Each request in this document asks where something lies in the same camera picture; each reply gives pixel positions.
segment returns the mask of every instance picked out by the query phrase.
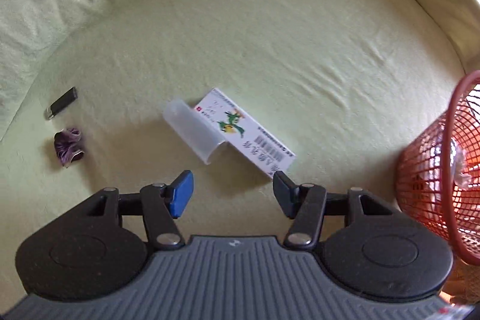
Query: metal rivet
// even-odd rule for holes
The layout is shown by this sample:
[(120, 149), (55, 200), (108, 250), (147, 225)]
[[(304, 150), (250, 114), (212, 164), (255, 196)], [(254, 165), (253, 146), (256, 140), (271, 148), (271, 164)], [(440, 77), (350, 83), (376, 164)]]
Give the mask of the metal rivet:
[(304, 246), (311, 242), (311, 237), (307, 234), (294, 233), (289, 235), (289, 242), (296, 246)]
[(157, 236), (157, 241), (165, 246), (174, 246), (180, 243), (180, 236), (176, 234), (161, 234)]

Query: plastic cap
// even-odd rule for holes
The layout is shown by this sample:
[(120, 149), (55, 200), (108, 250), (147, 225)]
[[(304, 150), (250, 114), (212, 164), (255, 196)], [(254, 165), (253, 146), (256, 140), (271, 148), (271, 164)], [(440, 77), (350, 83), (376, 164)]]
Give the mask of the plastic cap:
[(212, 153), (225, 143), (220, 132), (181, 99), (167, 103), (163, 118), (205, 164), (210, 164)]

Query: purple cloth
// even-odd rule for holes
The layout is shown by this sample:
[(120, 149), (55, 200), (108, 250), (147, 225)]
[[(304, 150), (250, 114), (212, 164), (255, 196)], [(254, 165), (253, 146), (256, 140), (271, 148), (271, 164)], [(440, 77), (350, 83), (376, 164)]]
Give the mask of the purple cloth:
[(63, 167), (83, 158), (81, 139), (82, 133), (77, 128), (66, 128), (55, 134), (53, 145)]

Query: barcode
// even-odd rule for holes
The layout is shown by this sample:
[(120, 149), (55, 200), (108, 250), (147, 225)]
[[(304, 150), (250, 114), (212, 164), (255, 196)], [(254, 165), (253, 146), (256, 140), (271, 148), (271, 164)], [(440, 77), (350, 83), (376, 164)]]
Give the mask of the barcode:
[(265, 140), (262, 136), (257, 136), (254, 141), (260, 146), (260, 148), (265, 151), (265, 153), (268, 153), (277, 162), (281, 162), (283, 160), (283, 153), (277, 151), (274, 146), (270, 144), (267, 140)]

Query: green bird illustration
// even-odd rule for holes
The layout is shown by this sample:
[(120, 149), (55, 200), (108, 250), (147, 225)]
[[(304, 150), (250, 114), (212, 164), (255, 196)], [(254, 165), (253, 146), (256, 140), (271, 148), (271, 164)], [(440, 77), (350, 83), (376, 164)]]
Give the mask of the green bird illustration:
[(243, 117), (243, 115), (238, 111), (235, 110), (235, 112), (225, 112), (226, 118), (228, 122), (224, 121), (217, 121), (218, 125), (220, 126), (220, 130), (225, 133), (235, 133), (238, 132), (240, 134), (240, 137), (243, 138), (243, 134), (245, 133), (245, 129), (242, 127), (239, 127), (237, 124), (239, 123), (240, 119)]

